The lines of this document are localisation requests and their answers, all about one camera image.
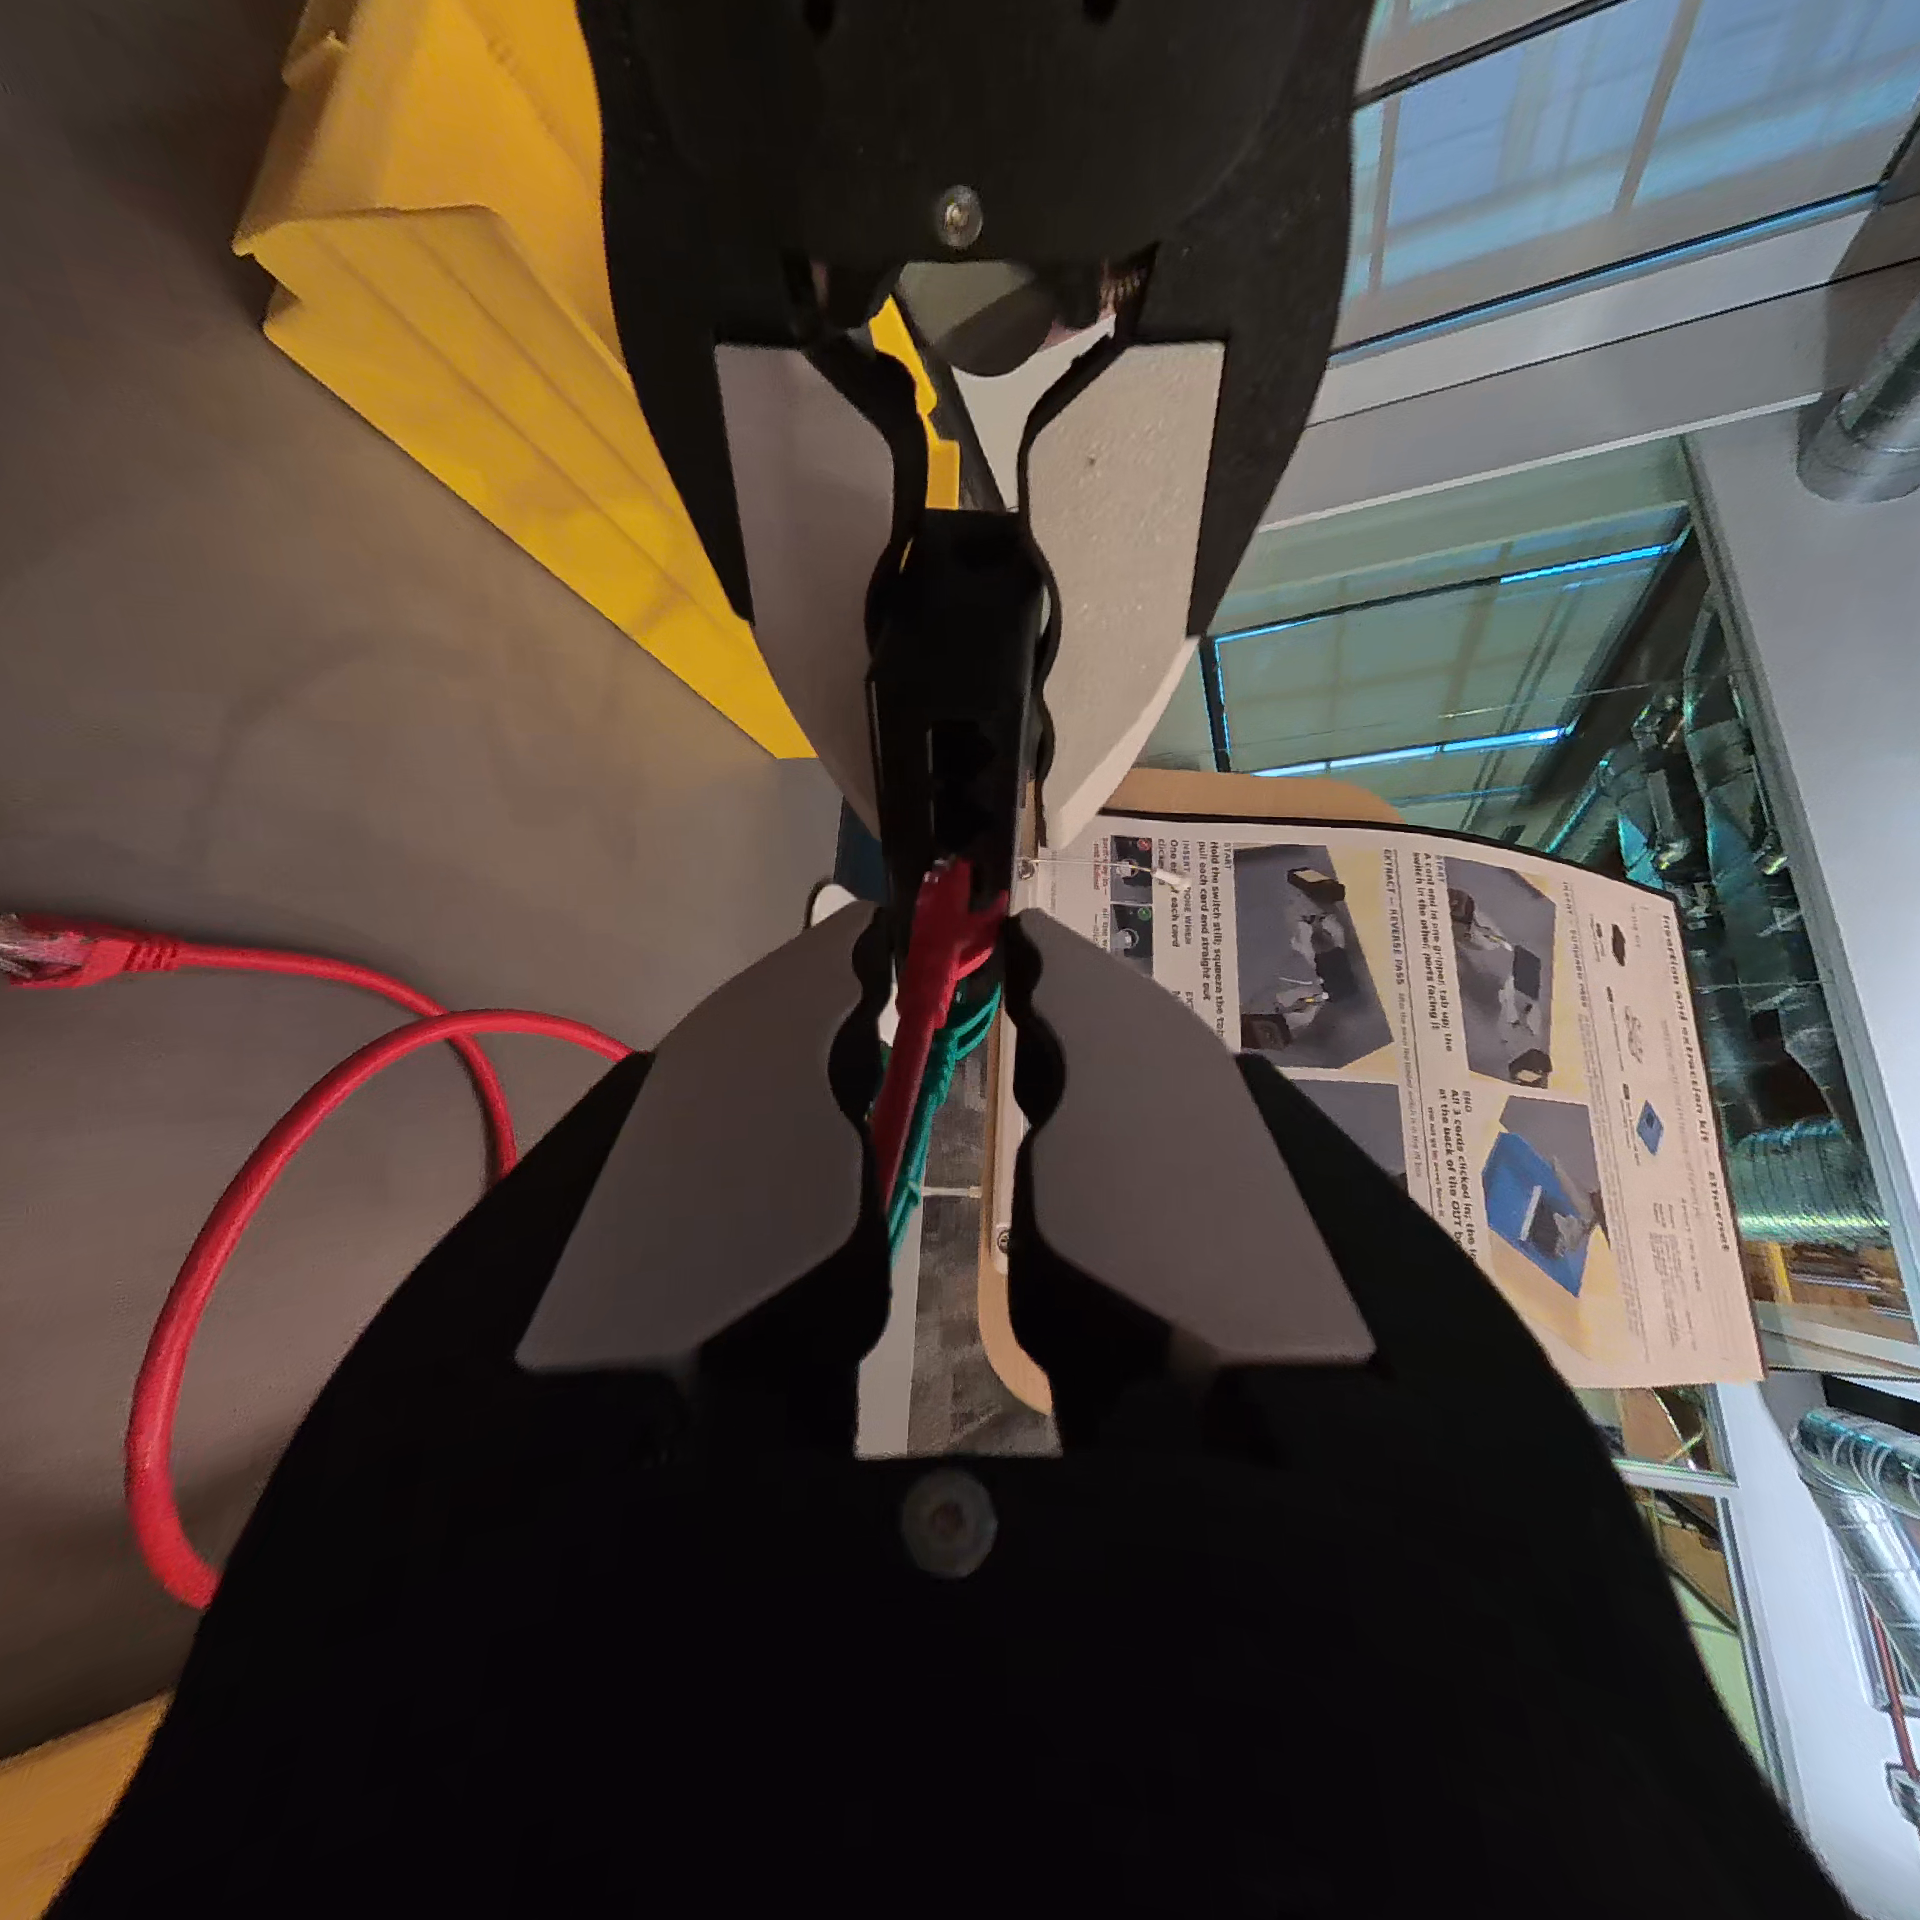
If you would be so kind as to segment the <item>black ethernet switch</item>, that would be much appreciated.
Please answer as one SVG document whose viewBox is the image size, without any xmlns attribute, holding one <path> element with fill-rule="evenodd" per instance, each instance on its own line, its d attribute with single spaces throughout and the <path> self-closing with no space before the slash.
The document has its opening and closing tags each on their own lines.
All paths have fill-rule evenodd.
<svg viewBox="0 0 1920 1920">
<path fill-rule="evenodd" d="M 925 507 L 867 600 L 867 742 L 887 911 L 970 865 L 970 907 L 1011 888 L 1039 754 L 1047 567 L 1012 516 Z"/>
</svg>

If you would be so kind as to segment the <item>silver spiral ventilation duct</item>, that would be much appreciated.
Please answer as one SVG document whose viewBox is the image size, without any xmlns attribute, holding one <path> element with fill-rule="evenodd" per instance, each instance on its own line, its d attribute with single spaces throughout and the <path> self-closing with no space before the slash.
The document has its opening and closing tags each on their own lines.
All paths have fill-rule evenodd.
<svg viewBox="0 0 1920 1920">
<path fill-rule="evenodd" d="M 1832 502 L 1889 502 L 1920 491 L 1920 336 L 1889 336 L 1802 433 L 1797 480 Z"/>
</svg>

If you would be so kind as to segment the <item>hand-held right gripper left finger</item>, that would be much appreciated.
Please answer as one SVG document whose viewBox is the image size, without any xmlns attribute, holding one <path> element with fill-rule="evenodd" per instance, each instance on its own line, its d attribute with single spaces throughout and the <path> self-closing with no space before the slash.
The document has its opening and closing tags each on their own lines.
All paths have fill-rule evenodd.
<svg viewBox="0 0 1920 1920">
<path fill-rule="evenodd" d="M 887 932 L 840 907 L 649 1049 L 513 1362 L 858 1419 L 887 1323 L 867 1103 Z"/>
</svg>

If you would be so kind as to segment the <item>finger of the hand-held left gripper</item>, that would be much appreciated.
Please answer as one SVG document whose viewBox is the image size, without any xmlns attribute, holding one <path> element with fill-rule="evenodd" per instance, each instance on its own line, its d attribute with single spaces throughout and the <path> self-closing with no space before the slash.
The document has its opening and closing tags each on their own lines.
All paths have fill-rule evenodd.
<svg viewBox="0 0 1920 1920">
<path fill-rule="evenodd" d="M 1095 342 L 1037 401 L 1021 502 L 1053 570 L 1039 847 L 1063 854 L 1139 761 L 1190 639 L 1221 342 Z"/>
<path fill-rule="evenodd" d="M 718 342 L 748 627 L 802 737 L 879 831 L 867 724 L 867 591 L 925 483 L 913 382 L 852 336 Z"/>
</svg>

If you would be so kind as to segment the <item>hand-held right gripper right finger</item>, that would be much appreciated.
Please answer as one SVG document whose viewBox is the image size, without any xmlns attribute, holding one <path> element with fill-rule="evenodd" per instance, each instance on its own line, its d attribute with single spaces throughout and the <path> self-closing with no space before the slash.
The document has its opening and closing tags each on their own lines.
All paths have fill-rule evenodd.
<svg viewBox="0 0 1920 1920">
<path fill-rule="evenodd" d="M 1047 911 L 1003 925 L 1011 1339 L 1053 1408 L 1134 1376 L 1363 1366 L 1372 1333 L 1233 1049 Z"/>
</svg>

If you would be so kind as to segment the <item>printed instruction poster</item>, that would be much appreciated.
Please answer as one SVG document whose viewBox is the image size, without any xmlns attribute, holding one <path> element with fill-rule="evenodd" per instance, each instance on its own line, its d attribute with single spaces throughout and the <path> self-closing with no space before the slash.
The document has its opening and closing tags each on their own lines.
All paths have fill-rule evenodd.
<svg viewBox="0 0 1920 1920">
<path fill-rule="evenodd" d="M 1021 907 L 1282 1065 L 1575 1388 L 1763 1376 L 1667 894 L 1423 826 L 1118 811 Z"/>
</svg>

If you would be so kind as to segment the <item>yellow plastic bin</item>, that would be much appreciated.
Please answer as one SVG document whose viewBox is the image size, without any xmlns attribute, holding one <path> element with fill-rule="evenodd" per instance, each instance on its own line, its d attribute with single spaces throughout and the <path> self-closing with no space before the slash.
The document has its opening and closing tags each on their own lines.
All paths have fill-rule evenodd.
<svg viewBox="0 0 1920 1920">
<path fill-rule="evenodd" d="M 865 667 L 796 720 L 629 392 L 592 38 L 634 5 L 308 5 L 234 249 L 264 336 L 779 761 L 867 780 Z"/>
<path fill-rule="evenodd" d="M 0 1761 L 0 1916 L 36 1920 L 96 1849 L 171 1695 L 135 1701 Z"/>
</svg>

